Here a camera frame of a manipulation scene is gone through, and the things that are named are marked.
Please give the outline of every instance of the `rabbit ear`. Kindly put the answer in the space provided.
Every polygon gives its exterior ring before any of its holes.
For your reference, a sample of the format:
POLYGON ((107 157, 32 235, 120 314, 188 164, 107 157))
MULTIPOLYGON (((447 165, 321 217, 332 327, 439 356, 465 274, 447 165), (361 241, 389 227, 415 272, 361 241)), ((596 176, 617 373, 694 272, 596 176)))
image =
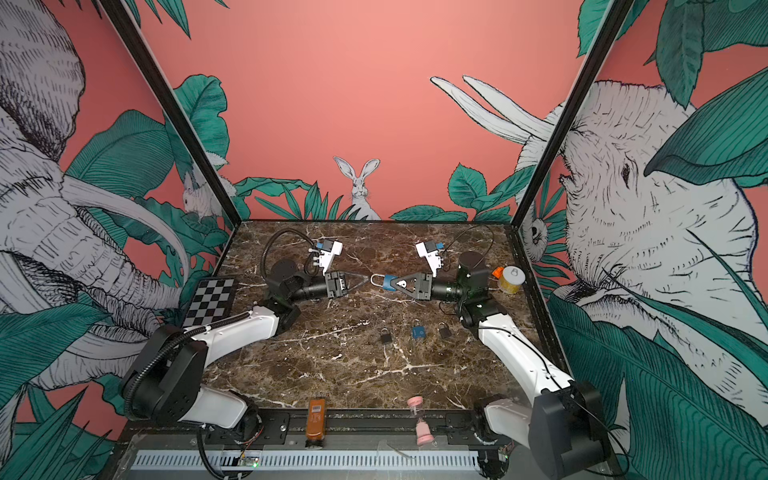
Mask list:
POLYGON ((377 168, 379 168, 379 164, 381 162, 378 158, 374 158, 373 160, 368 160, 366 162, 366 166, 362 168, 362 173, 360 174, 360 178, 368 177, 370 174, 373 173, 373 171, 377 168))
POLYGON ((336 164, 339 165, 339 170, 341 170, 341 173, 344 174, 345 177, 351 178, 352 180, 357 178, 357 175, 355 175, 355 169, 352 168, 352 165, 346 163, 343 158, 334 157, 333 160, 335 160, 336 164))

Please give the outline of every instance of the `vent grille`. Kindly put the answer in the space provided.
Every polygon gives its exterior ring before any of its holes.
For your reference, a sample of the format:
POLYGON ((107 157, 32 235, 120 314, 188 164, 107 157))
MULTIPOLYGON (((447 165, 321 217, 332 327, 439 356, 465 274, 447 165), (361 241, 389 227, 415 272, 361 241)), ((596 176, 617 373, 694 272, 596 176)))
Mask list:
MULTIPOLYGON (((477 452, 397 452, 376 450, 305 451, 267 450, 249 451, 249 457, 259 457, 259 470, 449 470, 454 472, 478 471, 477 452)), ((208 460, 214 467, 226 470, 252 470, 233 467, 240 452, 226 450, 210 452, 208 460)), ((202 470, 203 463, 194 450, 139 450, 132 470, 202 470)))

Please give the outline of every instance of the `pink wall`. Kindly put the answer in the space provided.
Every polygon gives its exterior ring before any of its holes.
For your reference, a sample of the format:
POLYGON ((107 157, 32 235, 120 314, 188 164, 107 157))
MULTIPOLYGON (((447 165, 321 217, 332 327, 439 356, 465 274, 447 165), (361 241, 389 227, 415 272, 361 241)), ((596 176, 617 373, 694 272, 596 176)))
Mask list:
MULTIPOLYGON (((220 173, 233 183, 317 180, 332 201, 345 195, 343 209, 351 182, 333 157, 358 174, 379 158, 366 186, 382 219, 415 204, 462 210, 447 191, 459 163, 481 171, 489 189, 515 168, 521 147, 483 131, 430 77, 466 87, 462 75, 471 75, 543 117, 567 97, 583 60, 578 2, 227 4, 188 2, 190 39, 162 9, 161 24, 138 2, 141 31, 172 86, 192 74, 222 82, 230 164, 220 173)), ((275 217, 248 205, 252 217, 275 217)))

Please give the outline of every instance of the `rabbit illustration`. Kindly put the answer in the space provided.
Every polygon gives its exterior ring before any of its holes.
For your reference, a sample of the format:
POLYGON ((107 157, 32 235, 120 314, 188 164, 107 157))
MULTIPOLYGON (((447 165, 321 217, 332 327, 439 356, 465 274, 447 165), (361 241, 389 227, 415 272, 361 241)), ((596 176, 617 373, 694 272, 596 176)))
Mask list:
POLYGON ((358 177, 355 175, 355 169, 342 158, 334 157, 333 160, 339 165, 339 170, 345 177, 352 180, 352 209, 359 210, 355 215, 355 220, 381 220, 381 217, 368 205, 368 189, 366 188, 366 177, 379 168, 379 159, 374 158, 366 162, 362 172, 358 177))

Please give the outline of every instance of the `black padlock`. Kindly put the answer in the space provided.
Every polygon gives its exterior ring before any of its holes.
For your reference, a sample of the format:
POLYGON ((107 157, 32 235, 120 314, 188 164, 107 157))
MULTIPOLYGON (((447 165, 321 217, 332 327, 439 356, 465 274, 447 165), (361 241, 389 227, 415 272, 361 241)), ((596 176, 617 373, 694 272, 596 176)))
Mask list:
POLYGON ((392 334, 387 329, 382 329, 382 335, 379 338, 381 340, 381 343, 386 345, 387 343, 392 343, 392 334))
POLYGON ((445 325, 443 322, 440 322, 440 325, 438 325, 438 332, 440 332, 440 336, 444 339, 447 339, 448 337, 453 335, 453 333, 448 328, 448 326, 445 325))

